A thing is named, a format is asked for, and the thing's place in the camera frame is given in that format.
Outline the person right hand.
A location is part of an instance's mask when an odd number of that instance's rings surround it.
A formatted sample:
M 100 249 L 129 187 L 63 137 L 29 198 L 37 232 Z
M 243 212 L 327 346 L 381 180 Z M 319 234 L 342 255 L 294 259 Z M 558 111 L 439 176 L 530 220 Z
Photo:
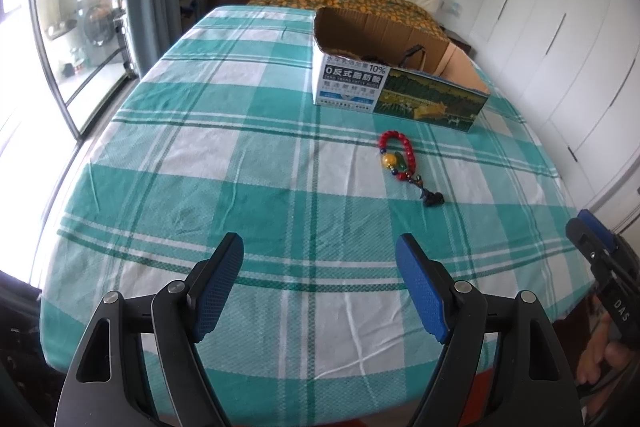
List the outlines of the person right hand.
M 593 331 L 587 347 L 579 358 L 576 369 L 576 378 L 579 384 L 597 384 L 601 378 L 600 364 L 605 362 L 611 369 L 623 372 L 629 369 L 631 363 L 639 358 L 639 353 L 631 351 L 617 340 L 610 340 L 610 329 L 613 325 L 612 317 L 604 312 L 600 317 L 598 326 Z M 593 419 L 601 413 L 610 402 L 612 395 L 620 396 L 620 405 L 636 407 L 639 404 L 639 382 L 636 381 L 628 387 L 624 393 L 620 392 L 620 379 L 615 383 L 609 383 L 585 405 L 586 418 Z

